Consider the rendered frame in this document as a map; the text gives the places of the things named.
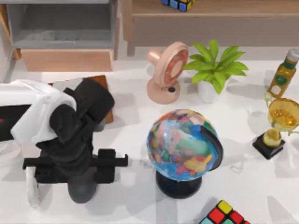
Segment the dark grey rounded object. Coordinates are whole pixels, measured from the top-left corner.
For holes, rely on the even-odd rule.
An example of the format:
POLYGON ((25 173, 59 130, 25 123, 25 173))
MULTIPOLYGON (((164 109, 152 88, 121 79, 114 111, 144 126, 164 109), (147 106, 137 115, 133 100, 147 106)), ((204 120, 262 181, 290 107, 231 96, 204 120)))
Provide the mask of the dark grey rounded object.
POLYGON ((83 174, 68 179, 68 192, 72 201, 87 203, 93 198, 98 186, 94 178, 95 172, 96 168, 91 167, 83 174))

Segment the colourful globe on black stand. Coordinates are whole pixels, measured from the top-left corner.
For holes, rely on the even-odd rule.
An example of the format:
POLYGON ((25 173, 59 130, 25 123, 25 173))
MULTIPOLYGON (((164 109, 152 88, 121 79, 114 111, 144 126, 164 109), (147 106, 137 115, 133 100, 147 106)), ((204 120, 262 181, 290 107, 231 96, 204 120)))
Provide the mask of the colourful globe on black stand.
POLYGON ((194 195, 203 175, 218 168, 224 156, 211 122, 190 109, 170 111, 155 121, 146 146, 159 189, 176 199, 194 195))

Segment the pale wooden drawer front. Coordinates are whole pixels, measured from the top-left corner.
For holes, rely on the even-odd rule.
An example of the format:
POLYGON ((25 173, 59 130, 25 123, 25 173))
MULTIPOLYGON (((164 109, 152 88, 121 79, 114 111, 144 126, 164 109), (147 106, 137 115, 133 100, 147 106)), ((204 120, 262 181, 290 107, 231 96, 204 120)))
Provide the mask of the pale wooden drawer front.
POLYGON ((29 71, 97 72, 112 71, 113 49, 22 49, 29 71))

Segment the pink desk fan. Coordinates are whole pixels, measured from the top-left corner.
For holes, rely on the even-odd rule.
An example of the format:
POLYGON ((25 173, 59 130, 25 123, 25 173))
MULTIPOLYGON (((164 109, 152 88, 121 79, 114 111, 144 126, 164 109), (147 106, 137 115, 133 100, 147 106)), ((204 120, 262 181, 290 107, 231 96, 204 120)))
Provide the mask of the pink desk fan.
POLYGON ((165 50, 149 50, 147 60, 154 65, 154 73, 147 83, 147 95, 152 101, 166 105, 178 99, 178 78, 187 64, 188 54, 188 47, 182 42, 174 42, 165 50))

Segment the colourful puzzle cube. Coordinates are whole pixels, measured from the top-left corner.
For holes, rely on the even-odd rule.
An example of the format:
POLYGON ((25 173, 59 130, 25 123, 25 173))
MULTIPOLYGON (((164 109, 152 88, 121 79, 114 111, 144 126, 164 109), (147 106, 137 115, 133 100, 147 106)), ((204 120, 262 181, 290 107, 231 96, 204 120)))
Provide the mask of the colourful puzzle cube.
POLYGON ((196 0, 161 0, 161 4, 181 12, 187 12, 194 5, 196 0))
POLYGON ((251 224, 225 200, 216 206, 198 224, 251 224))

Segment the wooden cupboard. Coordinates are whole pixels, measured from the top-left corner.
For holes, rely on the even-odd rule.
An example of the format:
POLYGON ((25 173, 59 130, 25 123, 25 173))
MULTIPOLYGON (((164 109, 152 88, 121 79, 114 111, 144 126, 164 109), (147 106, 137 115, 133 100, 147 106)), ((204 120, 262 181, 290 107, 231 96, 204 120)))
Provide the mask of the wooden cupboard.
MULTIPOLYGON (((4 32, 9 40, 10 43, 11 41, 11 35, 10 35, 10 28, 9 28, 9 20, 8 20, 8 14, 7 14, 7 6, 6 4, 0 4, 0 22, 3 26, 4 32)), ((21 59, 21 50, 13 48, 13 56, 15 60, 20 60, 21 59)))

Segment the green plant in white pot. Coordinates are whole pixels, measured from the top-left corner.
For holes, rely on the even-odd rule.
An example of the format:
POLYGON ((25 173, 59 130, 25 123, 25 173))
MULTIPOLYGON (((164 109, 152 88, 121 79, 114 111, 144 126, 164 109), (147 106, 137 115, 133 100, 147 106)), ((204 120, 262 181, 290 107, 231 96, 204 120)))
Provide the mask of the green plant in white pot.
POLYGON ((231 45, 224 49, 219 56, 219 44, 212 39, 209 46, 194 42, 197 54, 190 55, 191 59, 184 66, 184 70, 193 70, 192 83, 197 85, 199 98, 205 103, 213 103, 226 90, 231 76, 246 76, 248 67, 239 61, 245 53, 238 45, 231 45))

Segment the wooden open shelf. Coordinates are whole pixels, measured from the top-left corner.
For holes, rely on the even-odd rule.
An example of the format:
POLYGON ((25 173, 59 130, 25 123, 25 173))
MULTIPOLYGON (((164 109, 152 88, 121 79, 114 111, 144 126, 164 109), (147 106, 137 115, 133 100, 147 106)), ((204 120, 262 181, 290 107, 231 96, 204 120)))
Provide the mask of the wooden open shelf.
POLYGON ((161 0, 120 0, 119 15, 120 59, 175 41, 238 45, 246 60, 280 60, 299 47, 299 0, 196 0, 185 13, 161 0))

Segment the gold trophy with black base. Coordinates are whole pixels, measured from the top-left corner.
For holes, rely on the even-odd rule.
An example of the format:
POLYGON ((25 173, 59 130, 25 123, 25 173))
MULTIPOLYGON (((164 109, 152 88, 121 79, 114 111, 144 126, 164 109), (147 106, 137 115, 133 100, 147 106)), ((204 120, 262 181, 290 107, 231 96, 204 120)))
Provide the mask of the gold trophy with black base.
POLYGON ((253 147, 267 160, 283 150, 285 141, 281 133, 288 135, 299 133, 294 129, 299 126, 299 103, 287 98, 274 98, 270 93, 264 94, 267 105, 267 119, 270 129, 257 137, 253 147))

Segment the yellow bottle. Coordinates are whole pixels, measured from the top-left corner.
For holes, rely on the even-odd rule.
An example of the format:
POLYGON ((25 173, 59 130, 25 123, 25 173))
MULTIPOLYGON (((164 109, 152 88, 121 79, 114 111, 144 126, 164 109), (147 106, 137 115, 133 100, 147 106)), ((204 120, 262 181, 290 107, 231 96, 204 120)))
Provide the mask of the yellow bottle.
POLYGON ((279 65, 268 88, 268 93, 275 98, 281 98, 296 72, 299 62, 299 48, 290 49, 285 60, 279 65))

